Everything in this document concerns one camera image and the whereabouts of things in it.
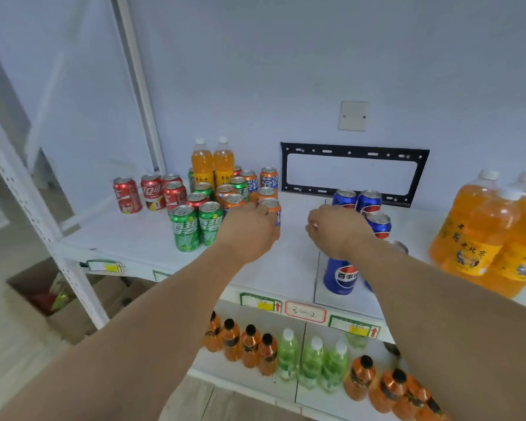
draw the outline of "white wall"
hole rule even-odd
[[[0,62],[32,123],[76,4],[0,0]],[[114,177],[140,179],[153,171],[109,0],[88,3],[41,135],[43,152],[76,214],[112,196]]]
[[[430,149],[413,206],[446,209],[526,169],[526,0],[129,1],[170,170],[197,136],[255,169],[280,141]],[[366,132],[337,130],[342,100]]]

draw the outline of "white switch plate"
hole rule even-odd
[[[339,115],[339,129],[347,131],[366,131],[368,102],[342,102]]]

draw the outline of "yellow bottle label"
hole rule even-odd
[[[214,187],[214,176],[211,173],[193,173],[193,177],[195,177],[195,183],[210,183],[213,190],[216,190]]]
[[[511,281],[526,281],[526,246],[515,242],[503,245],[490,270]]]
[[[234,177],[234,171],[216,171],[214,173],[217,177],[217,186],[220,186],[221,184],[228,184],[230,183],[230,179]]]
[[[439,236],[444,240],[452,239],[454,242],[458,242],[462,236],[464,226],[464,219],[453,218],[449,215],[440,228]]]
[[[462,235],[454,266],[460,272],[470,276],[481,276],[491,265],[502,245],[489,245]]]

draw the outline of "hand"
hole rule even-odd
[[[320,250],[336,260],[347,260],[355,247],[376,239],[360,213],[341,205],[322,205],[310,211],[306,231]]]
[[[225,245],[242,264],[251,263],[269,251],[278,239],[275,222],[276,214],[269,214],[266,205],[248,203],[232,208],[220,225],[214,245]]]

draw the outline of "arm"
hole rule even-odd
[[[220,294],[271,248],[274,224],[264,205],[231,210],[213,246],[53,361],[7,403],[0,421],[157,421]]]
[[[456,420],[526,420],[526,307],[377,239],[357,212],[323,205],[308,233],[370,282],[412,373]]]

